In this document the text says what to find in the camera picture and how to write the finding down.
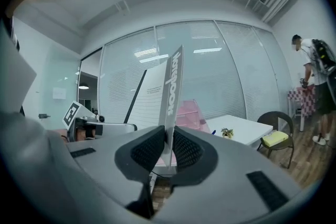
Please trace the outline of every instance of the door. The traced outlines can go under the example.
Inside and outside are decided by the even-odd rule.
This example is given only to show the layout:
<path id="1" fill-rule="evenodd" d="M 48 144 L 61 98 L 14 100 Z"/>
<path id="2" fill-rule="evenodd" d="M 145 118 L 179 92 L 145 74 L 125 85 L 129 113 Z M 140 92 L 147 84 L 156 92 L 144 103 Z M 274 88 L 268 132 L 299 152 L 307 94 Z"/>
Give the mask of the door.
<path id="1" fill-rule="evenodd" d="M 62 118 L 77 100 L 80 59 L 51 46 L 43 67 L 39 90 L 39 119 L 47 130 L 64 129 Z"/>

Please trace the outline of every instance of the chair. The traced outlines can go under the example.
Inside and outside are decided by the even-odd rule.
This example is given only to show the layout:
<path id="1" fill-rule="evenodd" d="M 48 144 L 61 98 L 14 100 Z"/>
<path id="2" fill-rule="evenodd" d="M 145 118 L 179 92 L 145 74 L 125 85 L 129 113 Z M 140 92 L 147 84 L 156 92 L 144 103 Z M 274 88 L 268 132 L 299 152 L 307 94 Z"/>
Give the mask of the chair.
<path id="1" fill-rule="evenodd" d="M 279 118 L 285 120 L 289 125 L 290 135 L 288 136 L 288 139 L 280 142 L 279 144 L 276 144 L 274 146 L 269 147 L 264 143 L 264 140 L 261 138 L 260 139 L 261 143 L 260 143 L 257 150 L 259 150 L 261 145 L 263 145 L 265 148 L 268 149 L 267 158 L 269 158 L 272 151 L 278 151 L 278 150 L 282 150 L 282 149 L 287 148 L 287 147 L 291 147 L 292 148 L 292 153 L 290 155 L 289 164 L 288 164 L 288 167 L 287 167 L 287 169 L 289 169 L 290 163 L 291 163 L 292 158 L 293 158 L 293 153 L 294 153 L 294 141 L 293 141 L 294 126 L 293 126 L 292 119 L 290 118 L 290 116 L 288 116 L 285 113 L 282 113 L 280 111 L 272 111 L 272 112 L 267 112 L 267 113 L 263 114 L 262 116 L 260 116 L 260 118 L 258 119 L 258 122 L 263 123 L 263 124 L 267 124 L 267 125 L 272 125 L 273 130 L 278 131 L 279 130 L 279 123 L 278 123 Z"/>

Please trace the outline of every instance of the white sign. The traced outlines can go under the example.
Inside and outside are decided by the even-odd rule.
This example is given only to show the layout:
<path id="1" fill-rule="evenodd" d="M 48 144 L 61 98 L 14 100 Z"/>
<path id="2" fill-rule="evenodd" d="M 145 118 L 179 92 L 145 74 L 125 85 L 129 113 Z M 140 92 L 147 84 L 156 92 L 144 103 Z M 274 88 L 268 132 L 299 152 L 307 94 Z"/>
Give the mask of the white sign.
<path id="1" fill-rule="evenodd" d="M 66 99 L 67 96 L 67 89 L 65 88 L 53 88 L 52 91 L 53 95 L 52 98 L 53 99 Z"/>

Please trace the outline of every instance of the glass wall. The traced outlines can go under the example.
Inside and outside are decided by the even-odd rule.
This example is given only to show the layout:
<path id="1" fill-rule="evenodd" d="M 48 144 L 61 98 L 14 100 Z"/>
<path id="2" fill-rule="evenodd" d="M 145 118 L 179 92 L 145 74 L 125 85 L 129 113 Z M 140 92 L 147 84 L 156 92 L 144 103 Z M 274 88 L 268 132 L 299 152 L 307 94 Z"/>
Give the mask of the glass wall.
<path id="1" fill-rule="evenodd" d="M 287 103 L 287 86 L 280 86 L 279 92 L 277 85 L 277 79 L 289 78 L 287 63 L 283 57 L 276 59 L 281 49 L 269 35 L 240 24 L 182 22 L 106 44 L 98 82 L 99 113 L 106 122 L 123 122 L 144 71 L 164 62 L 180 45 L 181 101 L 196 100 L 205 119 L 229 114 L 256 121 L 268 111 L 287 113 L 287 105 L 280 107 L 279 101 Z"/>

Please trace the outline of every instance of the red checkered cloth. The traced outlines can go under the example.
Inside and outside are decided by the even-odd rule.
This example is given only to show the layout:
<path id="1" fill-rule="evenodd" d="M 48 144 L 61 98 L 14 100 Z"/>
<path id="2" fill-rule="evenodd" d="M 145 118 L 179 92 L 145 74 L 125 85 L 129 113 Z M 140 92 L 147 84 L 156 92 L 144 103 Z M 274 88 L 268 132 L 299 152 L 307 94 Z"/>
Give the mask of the red checkered cloth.
<path id="1" fill-rule="evenodd" d="M 289 100 L 301 103 L 301 114 L 304 117 L 312 116 L 315 112 L 315 86 L 310 85 L 307 89 L 297 87 L 296 91 L 289 91 Z"/>

